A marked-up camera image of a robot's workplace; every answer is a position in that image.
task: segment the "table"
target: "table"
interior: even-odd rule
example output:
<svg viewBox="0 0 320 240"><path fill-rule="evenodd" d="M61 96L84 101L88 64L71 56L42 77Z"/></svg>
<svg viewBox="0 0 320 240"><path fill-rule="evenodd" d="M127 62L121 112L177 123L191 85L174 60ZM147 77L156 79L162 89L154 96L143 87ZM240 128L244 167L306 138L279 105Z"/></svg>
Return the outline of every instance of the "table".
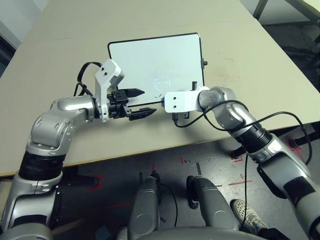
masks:
<svg viewBox="0 0 320 240"><path fill-rule="evenodd" d="M237 0L51 0L0 79L0 176L19 169L35 119L53 100L73 94L85 62L108 58L109 42L192 32L200 34L208 61L206 86L233 89L257 119L289 111L303 123L319 120L316 89ZM96 70L83 76L93 90ZM176 128L159 103L150 107L157 111L146 119L83 126L64 165L228 137L203 119ZM263 123L269 130L293 125L290 116Z"/></svg>

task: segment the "white wall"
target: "white wall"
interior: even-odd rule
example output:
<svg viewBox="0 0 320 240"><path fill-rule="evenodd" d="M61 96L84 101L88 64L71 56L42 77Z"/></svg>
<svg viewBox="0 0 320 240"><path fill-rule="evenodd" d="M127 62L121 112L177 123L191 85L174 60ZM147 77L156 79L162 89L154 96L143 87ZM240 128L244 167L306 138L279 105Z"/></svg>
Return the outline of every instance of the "white wall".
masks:
<svg viewBox="0 0 320 240"><path fill-rule="evenodd" d="M259 0L240 0L244 7L253 14ZM268 0L259 22L262 25L308 21L304 15L285 0Z"/></svg>
<svg viewBox="0 0 320 240"><path fill-rule="evenodd" d="M17 48L48 0L0 0L0 35Z"/></svg>
<svg viewBox="0 0 320 240"><path fill-rule="evenodd" d="M0 35L17 48L25 39L48 1L0 0ZM240 0L251 14L254 13L258 1ZM308 19L285 0L268 0L259 20L263 25L302 21L308 21Z"/></svg>

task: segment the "shoe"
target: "shoe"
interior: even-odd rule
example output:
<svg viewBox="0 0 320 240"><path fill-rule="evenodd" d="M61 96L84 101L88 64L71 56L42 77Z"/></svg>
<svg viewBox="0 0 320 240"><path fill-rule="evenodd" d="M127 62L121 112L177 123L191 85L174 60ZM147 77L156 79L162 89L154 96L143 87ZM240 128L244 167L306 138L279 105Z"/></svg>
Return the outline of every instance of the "shoe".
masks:
<svg viewBox="0 0 320 240"><path fill-rule="evenodd" d="M257 235L261 229L267 229L268 226L261 220L258 213L248 204L245 204L245 201L240 199L234 199L230 203L230 207L239 223L242 224L244 220L246 206L246 217L243 226L254 235Z"/></svg>
<svg viewBox="0 0 320 240"><path fill-rule="evenodd" d="M116 234L115 240L128 240L128 228L122 226Z"/></svg>

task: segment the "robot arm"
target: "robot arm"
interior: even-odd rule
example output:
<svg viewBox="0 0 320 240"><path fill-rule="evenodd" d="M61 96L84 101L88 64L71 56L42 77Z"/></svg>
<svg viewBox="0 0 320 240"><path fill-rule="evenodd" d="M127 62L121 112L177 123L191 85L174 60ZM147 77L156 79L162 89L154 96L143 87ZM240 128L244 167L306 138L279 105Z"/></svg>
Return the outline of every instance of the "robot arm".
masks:
<svg viewBox="0 0 320 240"><path fill-rule="evenodd" d="M131 111L128 98L144 92L139 89L114 90L124 75L119 66L107 60L95 74L95 96L62 97L55 100L48 112L37 118L27 141L19 171L15 174L2 216L0 239L19 239L26 226L35 239L44 237L45 226L57 220L63 161L76 130L94 119L103 123L110 118L128 117L130 121L145 118L156 109Z"/></svg>
<svg viewBox="0 0 320 240"><path fill-rule="evenodd" d="M241 104L229 88L199 87L187 92L168 92L164 96L167 113L212 111L217 122L234 137L258 164L257 171L273 194L289 199L307 236L320 236L320 187L311 180L307 166L277 136L269 133Z"/></svg>

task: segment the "caster wheel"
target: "caster wheel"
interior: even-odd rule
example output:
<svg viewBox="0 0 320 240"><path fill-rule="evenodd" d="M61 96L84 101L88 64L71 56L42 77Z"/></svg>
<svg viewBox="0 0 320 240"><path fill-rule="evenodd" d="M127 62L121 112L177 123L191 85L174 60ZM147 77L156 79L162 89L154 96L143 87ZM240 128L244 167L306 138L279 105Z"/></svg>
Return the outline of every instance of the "caster wheel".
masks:
<svg viewBox="0 0 320 240"><path fill-rule="evenodd" d="M197 202L197 193L195 188L195 177L188 176L186 178L186 195L188 199L188 205L191 209L197 209L199 207L199 203Z"/></svg>

